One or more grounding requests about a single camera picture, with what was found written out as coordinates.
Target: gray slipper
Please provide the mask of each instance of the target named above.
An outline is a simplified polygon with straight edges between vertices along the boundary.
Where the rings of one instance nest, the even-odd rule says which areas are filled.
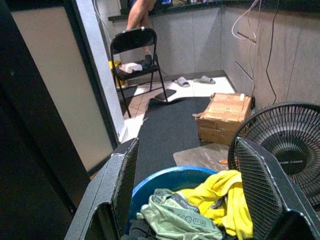
[[[202,76],[201,78],[193,79],[195,83],[202,83],[202,84],[215,84],[216,81],[213,78]]]
[[[180,87],[190,87],[190,84],[188,83],[187,79],[185,79],[183,76],[179,77],[177,80],[174,80],[176,84],[178,84]]]

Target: cardboard box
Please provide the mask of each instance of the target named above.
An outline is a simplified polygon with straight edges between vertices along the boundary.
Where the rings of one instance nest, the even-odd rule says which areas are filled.
[[[204,112],[195,114],[199,138],[229,145],[235,132],[251,115],[251,97],[238,93],[216,93]]]

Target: chair leg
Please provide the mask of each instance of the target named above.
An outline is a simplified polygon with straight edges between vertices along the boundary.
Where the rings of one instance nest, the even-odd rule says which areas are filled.
[[[161,85],[162,85],[162,88],[163,88],[163,93],[164,93],[165,101],[168,102],[167,93],[166,93],[166,89],[165,89],[165,83],[164,83],[164,80],[163,80],[163,78],[162,78],[162,74],[161,74],[160,65],[159,65],[159,61],[158,61],[158,56],[157,56],[157,55],[155,55],[155,61],[156,61],[156,65],[158,66],[158,72],[159,72],[159,77],[160,77]]]
[[[119,84],[119,88],[120,88],[120,92],[121,92],[121,95],[122,95],[122,99],[123,99],[125,108],[126,108],[126,110],[127,110],[127,112],[128,112],[128,116],[129,116],[129,118],[131,118],[131,113],[130,113],[130,110],[129,110],[129,106],[128,106],[128,103],[127,103],[127,99],[126,99],[124,90],[122,89],[121,82],[120,82],[119,78],[117,78],[117,81],[118,81],[118,84]]]
[[[154,73],[151,73],[151,81],[150,81],[150,90],[149,91],[152,90],[152,82],[153,82],[153,80],[154,80]]]

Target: gray mat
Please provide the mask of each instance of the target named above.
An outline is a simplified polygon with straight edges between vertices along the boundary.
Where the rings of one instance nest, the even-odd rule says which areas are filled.
[[[219,163],[228,159],[228,149],[227,145],[212,143],[176,152],[173,158],[177,166],[201,166],[219,172],[228,170],[227,164]]]

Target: yellow object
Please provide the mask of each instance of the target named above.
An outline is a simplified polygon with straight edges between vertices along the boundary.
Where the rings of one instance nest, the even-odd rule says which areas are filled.
[[[212,219],[226,233],[239,240],[253,237],[253,223],[246,203],[241,173],[237,170],[224,170],[211,175],[195,189],[182,189],[188,202],[199,208],[200,214]],[[227,195],[227,203],[218,209],[213,206]]]
[[[117,66],[119,66],[121,64],[121,61],[119,61],[119,60],[115,60],[114,61],[114,66],[115,67],[117,67]],[[109,67],[110,67],[110,69],[111,69],[111,71],[112,71],[112,61],[109,61]],[[125,84],[126,84],[126,81],[125,80],[120,80],[120,84],[121,84],[121,87],[123,87]],[[119,86],[119,84],[118,84],[118,80],[116,79],[116,81],[115,81],[115,87],[118,89],[120,86]]]

